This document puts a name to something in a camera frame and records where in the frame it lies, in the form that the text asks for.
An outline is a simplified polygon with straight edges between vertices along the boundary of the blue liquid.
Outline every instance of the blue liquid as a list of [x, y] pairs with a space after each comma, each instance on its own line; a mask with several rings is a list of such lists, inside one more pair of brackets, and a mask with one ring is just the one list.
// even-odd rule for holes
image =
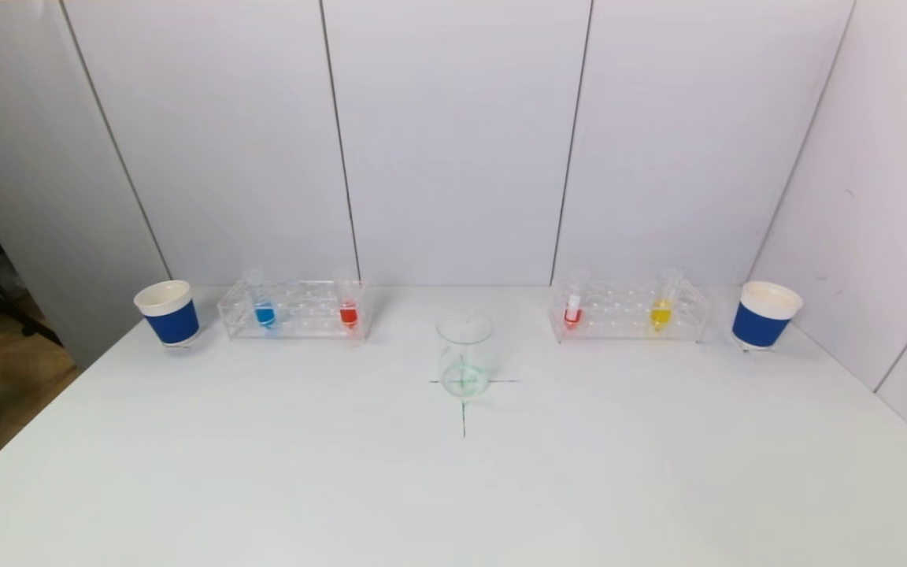
[[258, 317], [258, 324], [262, 327], [271, 329], [271, 326], [275, 324], [275, 308], [273, 308], [271, 302], [254, 304], [254, 313]]

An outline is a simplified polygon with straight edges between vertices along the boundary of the beaker rim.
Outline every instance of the beaker rim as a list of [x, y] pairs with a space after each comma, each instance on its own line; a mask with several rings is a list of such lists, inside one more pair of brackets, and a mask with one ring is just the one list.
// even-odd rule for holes
[[[476, 323], [479, 323], [481, 325], [478, 327], [478, 330], [476, 330], [476, 333], [468, 334], [469, 338], [454, 338], [454, 330], [450, 328], [447, 328], [446, 332], [443, 331], [444, 325], [450, 326], [469, 324], [471, 323], [471, 320], [475, 320]], [[439, 338], [442, 338], [442, 340], [447, 341], [451, 344], [462, 346], [475, 345], [489, 340], [489, 337], [492, 336], [493, 330], [494, 326], [492, 325], [492, 320], [483, 315], [483, 313], [479, 313], [478, 311], [474, 311], [473, 309], [466, 309], [465, 311], [456, 313], [448, 313], [443, 317], [443, 319], [440, 319], [439, 322], [436, 323], [436, 334], [439, 335]]]

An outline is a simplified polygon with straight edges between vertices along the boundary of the red liquid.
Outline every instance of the red liquid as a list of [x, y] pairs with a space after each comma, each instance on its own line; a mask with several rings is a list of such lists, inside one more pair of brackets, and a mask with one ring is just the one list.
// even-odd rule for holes
[[562, 320], [565, 321], [566, 329], [576, 329], [576, 325], [579, 325], [579, 320], [583, 319], [583, 310], [576, 310], [576, 319], [569, 319], [569, 311], [565, 310], [565, 315], [562, 315]]
[[359, 321], [359, 312], [356, 311], [356, 304], [353, 302], [346, 302], [342, 304], [342, 308], [339, 309], [339, 313], [342, 314], [342, 325], [352, 329], [356, 326], [357, 321]]

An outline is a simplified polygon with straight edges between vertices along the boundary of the blue liquid test tube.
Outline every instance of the blue liquid test tube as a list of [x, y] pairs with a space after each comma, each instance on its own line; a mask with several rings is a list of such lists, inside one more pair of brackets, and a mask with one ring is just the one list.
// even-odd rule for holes
[[275, 324], [275, 306], [268, 295], [267, 281], [264, 270], [260, 268], [249, 269], [244, 273], [248, 294], [254, 304], [254, 315], [258, 324], [266, 329], [271, 329]]

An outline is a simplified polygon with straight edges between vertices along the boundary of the yellow liquid test tube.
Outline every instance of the yellow liquid test tube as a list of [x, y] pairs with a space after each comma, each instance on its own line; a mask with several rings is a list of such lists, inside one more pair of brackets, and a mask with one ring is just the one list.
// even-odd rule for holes
[[649, 321], [657, 333], [665, 330], [670, 324], [674, 302], [677, 301], [683, 281], [684, 273], [679, 269], [665, 269], [660, 272], [661, 287], [649, 312]]

